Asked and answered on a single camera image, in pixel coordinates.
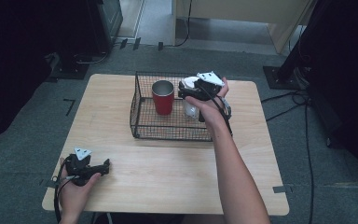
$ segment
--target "metal mesh basket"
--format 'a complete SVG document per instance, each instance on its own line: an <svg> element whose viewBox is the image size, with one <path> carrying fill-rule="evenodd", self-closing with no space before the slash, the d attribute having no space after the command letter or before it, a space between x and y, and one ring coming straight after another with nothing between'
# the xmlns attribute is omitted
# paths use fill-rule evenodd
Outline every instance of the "metal mesh basket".
<svg viewBox="0 0 358 224"><path fill-rule="evenodd" d="M183 109L183 99L178 97L180 80L194 74L136 72L135 93L131 104L130 126L135 138L212 141L205 123L189 118ZM157 114L152 95L152 85L158 80L168 80L175 87L172 113Z"/></svg>

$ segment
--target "table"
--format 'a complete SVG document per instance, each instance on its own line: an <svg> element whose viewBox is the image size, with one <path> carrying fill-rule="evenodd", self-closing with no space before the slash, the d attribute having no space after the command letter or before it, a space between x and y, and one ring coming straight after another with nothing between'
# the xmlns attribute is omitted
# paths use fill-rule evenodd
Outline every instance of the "table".
<svg viewBox="0 0 358 224"><path fill-rule="evenodd" d="M213 144L134 139L130 129L134 76L93 75L77 110L61 157L74 147L92 150L90 165L112 162L109 175L94 187L86 211L223 214L217 188ZM234 141L268 209L284 216L289 206L256 85L228 82ZM54 174L59 171L57 162ZM54 210L54 190L43 200Z"/></svg>
<svg viewBox="0 0 358 224"><path fill-rule="evenodd" d="M177 18L187 18L191 0L172 0L173 44ZM192 1L191 17L267 23L268 32L281 53L300 24L306 25L316 4L314 0L197 0Z"/></svg>

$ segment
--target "person's right arm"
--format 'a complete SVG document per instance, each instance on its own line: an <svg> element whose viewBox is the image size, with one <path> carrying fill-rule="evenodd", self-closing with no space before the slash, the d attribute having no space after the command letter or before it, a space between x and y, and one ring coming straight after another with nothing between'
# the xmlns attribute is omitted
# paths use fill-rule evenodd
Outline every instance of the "person's right arm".
<svg viewBox="0 0 358 224"><path fill-rule="evenodd" d="M227 92L228 88L221 90L219 95L225 96ZM186 97L186 100L200 109L213 139L220 201L226 223L270 223L255 181L216 106L211 101L202 102L192 97Z"/></svg>

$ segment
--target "hand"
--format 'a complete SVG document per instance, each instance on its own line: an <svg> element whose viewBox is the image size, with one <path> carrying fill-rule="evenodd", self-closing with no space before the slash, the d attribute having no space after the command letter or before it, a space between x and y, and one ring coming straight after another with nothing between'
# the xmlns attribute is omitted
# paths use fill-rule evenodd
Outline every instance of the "hand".
<svg viewBox="0 0 358 224"><path fill-rule="evenodd" d="M62 176L60 178L65 178L68 176L66 167L62 169ZM63 180L60 184L60 204L62 207L62 219L61 224L63 223L77 223L82 213L84 207L86 206L87 200L89 199L92 187L100 178L101 174L97 173L93 175L89 182L83 186L79 187L74 183L69 182L70 180Z"/></svg>
<svg viewBox="0 0 358 224"><path fill-rule="evenodd" d="M217 95L225 97L228 93L228 84L225 77L223 77L222 80L225 83L225 86L220 90L220 92L217 93ZM221 107L223 107L223 103L217 99L217 97L214 99ZM200 110L202 116L205 118L205 125L210 132L213 131L213 127L216 125L224 124L226 126L223 116L220 114L219 109L216 107L212 100L201 101L194 97L187 96L186 101L191 105L196 106Z"/></svg>

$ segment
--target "forearm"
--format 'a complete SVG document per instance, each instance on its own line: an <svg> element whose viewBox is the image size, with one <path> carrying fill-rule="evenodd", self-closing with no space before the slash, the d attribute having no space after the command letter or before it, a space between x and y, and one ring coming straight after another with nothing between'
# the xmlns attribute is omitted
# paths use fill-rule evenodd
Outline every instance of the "forearm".
<svg viewBox="0 0 358 224"><path fill-rule="evenodd" d="M223 120L209 127L213 138L220 200L231 223L269 223L266 206Z"/></svg>

